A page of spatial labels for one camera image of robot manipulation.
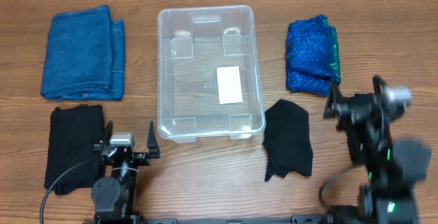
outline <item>wooden surface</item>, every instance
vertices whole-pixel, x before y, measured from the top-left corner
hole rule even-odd
[[[319,186],[349,165],[345,134],[322,120],[325,99],[285,88],[287,25],[319,14],[336,26],[345,95],[372,91],[372,76],[408,84],[413,105],[391,127],[395,139],[419,136],[433,149],[428,179],[416,188],[422,223],[438,223],[438,0],[0,0],[0,223],[37,223],[47,161],[49,117],[60,106],[40,92],[47,32],[58,12],[108,4],[126,26],[126,83],[121,102],[100,103],[115,132],[133,132],[146,149],[149,121],[157,120],[157,15],[164,8],[250,5],[255,14],[265,108],[288,99],[309,111],[313,175],[290,173],[263,181],[263,136],[202,138],[178,145],[162,140],[162,158],[140,169],[136,208],[149,218],[290,216],[323,212]],[[341,178],[331,203],[355,203],[365,171]],[[91,221],[90,189],[51,195],[47,223]]]

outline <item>transparent storage box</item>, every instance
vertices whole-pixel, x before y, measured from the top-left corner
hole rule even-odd
[[[175,142],[250,138],[265,128],[253,10],[158,14],[158,132]]]

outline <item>black cloth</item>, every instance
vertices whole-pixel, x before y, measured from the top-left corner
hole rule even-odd
[[[103,111],[101,105],[79,105],[61,110],[50,117],[49,154],[44,187],[50,185],[72,166],[95,156],[96,159],[67,173],[55,185],[56,195],[65,195],[76,188],[92,187],[104,176],[105,165],[93,152],[93,145],[102,139]]]
[[[309,138],[309,113],[299,105],[280,99],[265,112],[263,146],[268,153],[265,182],[296,171],[312,175],[313,151]]]

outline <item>white label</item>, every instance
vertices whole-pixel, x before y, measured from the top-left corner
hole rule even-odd
[[[238,66],[218,68],[218,89],[219,104],[243,102]]]

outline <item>folded blue cloth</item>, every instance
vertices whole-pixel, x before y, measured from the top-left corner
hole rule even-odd
[[[56,14],[47,40],[41,95],[50,100],[121,100],[125,27],[107,5]]]
[[[336,29],[319,15],[295,21],[287,32],[287,87],[327,96],[329,80],[341,83]]]

